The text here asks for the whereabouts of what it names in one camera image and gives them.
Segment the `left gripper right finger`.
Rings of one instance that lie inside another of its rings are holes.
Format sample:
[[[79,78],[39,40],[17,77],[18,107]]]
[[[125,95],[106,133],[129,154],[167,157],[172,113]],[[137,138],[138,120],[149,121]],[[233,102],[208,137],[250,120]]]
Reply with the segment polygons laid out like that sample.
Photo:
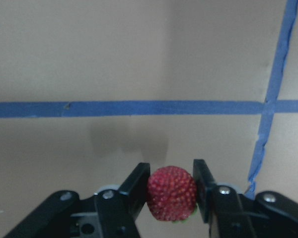
[[[193,178],[202,219],[209,225],[209,237],[257,237],[238,193],[228,185],[218,185],[205,160],[194,160]]]

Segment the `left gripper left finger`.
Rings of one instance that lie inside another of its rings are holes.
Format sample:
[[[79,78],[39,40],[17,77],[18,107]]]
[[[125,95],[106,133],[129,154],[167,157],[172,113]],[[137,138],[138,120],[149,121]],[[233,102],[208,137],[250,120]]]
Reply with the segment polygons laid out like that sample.
[[[117,190],[106,189],[94,204],[104,238],[139,238],[136,219],[147,201],[150,164],[139,163]]]

